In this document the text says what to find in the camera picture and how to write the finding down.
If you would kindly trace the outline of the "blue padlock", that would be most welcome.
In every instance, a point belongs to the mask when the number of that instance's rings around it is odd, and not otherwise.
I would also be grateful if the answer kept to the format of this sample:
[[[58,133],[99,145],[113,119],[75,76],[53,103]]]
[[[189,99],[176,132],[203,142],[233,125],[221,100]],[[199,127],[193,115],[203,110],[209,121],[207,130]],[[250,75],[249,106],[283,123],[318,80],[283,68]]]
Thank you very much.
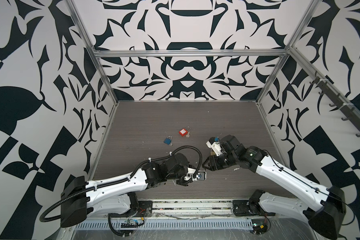
[[[168,136],[168,137],[166,137],[166,138],[164,139],[163,142],[164,142],[164,144],[166,144],[166,145],[172,146],[172,145],[173,145],[172,139],[173,139],[172,136]]]

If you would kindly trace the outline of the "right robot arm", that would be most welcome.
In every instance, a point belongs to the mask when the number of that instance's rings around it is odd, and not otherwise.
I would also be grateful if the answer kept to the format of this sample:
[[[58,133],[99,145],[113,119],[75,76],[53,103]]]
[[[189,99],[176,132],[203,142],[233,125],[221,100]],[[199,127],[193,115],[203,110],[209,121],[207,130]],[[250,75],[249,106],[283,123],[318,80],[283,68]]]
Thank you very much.
[[[256,190],[248,200],[253,213],[287,216],[307,223],[326,239],[339,237],[347,210],[351,208],[346,204],[343,190],[315,183],[276,161],[267,150],[245,147],[232,135],[222,139],[211,137],[206,145],[211,150],[211,155],[202,164],[206,170],[239,166],[273,181],[295,196],[295,199],[289,199]]]

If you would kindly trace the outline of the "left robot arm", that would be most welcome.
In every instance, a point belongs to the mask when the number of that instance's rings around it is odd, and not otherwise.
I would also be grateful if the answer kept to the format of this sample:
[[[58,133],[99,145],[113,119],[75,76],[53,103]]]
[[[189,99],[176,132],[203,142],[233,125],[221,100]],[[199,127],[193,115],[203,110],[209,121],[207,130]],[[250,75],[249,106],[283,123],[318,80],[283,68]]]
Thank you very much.
[[[74,178],[61,193],[61,199],[40,215],[40,222],[59,220],[62,228],[83,222],[87,216],[98,212],[101,203],[117,196],[163,186],[167,181],[188,186],[198,175],[205,180],[201,171],[201,151],[193,146],[181,146],[169,155],[145,160],[128,174],[86,181],[84,177]]]

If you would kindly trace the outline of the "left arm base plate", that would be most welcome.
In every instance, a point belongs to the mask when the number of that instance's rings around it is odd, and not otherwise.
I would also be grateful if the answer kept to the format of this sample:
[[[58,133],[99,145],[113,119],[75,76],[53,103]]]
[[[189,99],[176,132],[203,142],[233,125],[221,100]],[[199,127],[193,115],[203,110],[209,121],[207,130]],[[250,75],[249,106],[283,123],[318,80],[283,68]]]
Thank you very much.
[[[133,212],[135,218],[147,218],[152,215],[153,201],[138,201],[139,206]]]

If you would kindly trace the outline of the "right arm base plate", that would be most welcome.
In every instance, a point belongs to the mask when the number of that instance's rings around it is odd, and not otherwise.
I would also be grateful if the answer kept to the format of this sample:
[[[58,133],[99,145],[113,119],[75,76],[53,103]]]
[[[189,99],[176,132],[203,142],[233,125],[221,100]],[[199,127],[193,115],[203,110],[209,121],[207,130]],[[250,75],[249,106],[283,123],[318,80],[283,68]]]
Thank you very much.
[[[233,200],[233,214],[236,217],[253,217],[253,216],[275,216],[275,213],[265,212],[259,203],[249,200]]]

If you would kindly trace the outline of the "red padlock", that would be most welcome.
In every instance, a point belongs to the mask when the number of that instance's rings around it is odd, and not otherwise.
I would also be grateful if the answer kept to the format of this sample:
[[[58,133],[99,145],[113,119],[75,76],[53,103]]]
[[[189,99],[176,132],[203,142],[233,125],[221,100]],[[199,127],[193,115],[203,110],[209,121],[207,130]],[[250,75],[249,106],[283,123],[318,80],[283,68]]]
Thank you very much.
[[[187,134],[187,132],[190,132],[190,130],[191,130],[191,127],[185,127],[185,128],[182,128],[180,131],[179,131],[179,134],[182,136],[182,137],[184,137],[184,136],[186,136],[186,134]]]

